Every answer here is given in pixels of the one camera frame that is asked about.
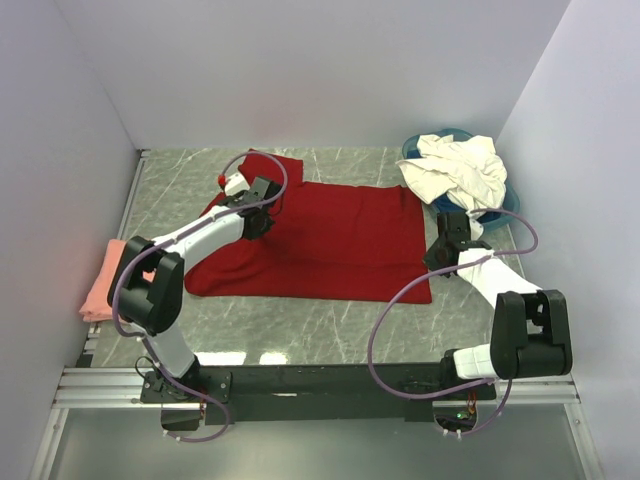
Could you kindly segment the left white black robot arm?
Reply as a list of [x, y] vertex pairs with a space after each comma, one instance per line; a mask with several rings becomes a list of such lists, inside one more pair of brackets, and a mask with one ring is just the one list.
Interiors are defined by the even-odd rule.
[[270, 208], [286, 186], [256, 177], [250, 186], [225, 195], [206, 214], [176, 231], [125, 243], [107, 295], [113, 323], [125, 338], [143, 343], [164, 389], [186, 402], [204, 391], [200, 363], [187, 345], [177, 319], [184, 277], [202, 260], [240, 240], [255, 240], [274, 225]]

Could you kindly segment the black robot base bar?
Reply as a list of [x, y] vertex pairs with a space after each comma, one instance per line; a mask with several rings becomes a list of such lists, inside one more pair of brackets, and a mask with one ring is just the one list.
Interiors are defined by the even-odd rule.
[[[469, 384], [438, 363], [375, 366], [393, 389], [426, 394]], [[482, 385], [429, 400], [406, 400], [384, 391], [365, 364], [202, 366], [196, 386], [228, 407], [231, 423], [401, 418], [432, 422], [434, 400], [495, 400], [494, 386]], [[155, 371], [145, 374], [143, 404], [185, 405], [199, 399], [175, 389]]]

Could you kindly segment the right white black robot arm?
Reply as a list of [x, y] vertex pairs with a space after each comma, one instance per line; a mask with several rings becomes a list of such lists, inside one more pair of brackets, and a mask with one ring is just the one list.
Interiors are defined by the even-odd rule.
[[437, 215], [438, 237], [424, 263], [439, 275], [455, 274], [469, 283], [493, 308], [490, 341], [449, 354], [453, 365], [439, 374], [444, 395], [460, 399], [474, 380], [564, 376], [573, 367], [565, 296], [522, 277], [503, 254], [472, 235], [462, 212]]

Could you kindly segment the red t shirt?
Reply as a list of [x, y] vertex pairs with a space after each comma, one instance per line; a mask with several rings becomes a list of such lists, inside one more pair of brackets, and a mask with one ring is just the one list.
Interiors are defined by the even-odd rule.
[[255, 153], [238, 170], [288, 182], [275, 224], [195, 265], [188, 293], [387, 302], [425, 274], [422, 203], [408, 188], [308, 182], [302, 161]]

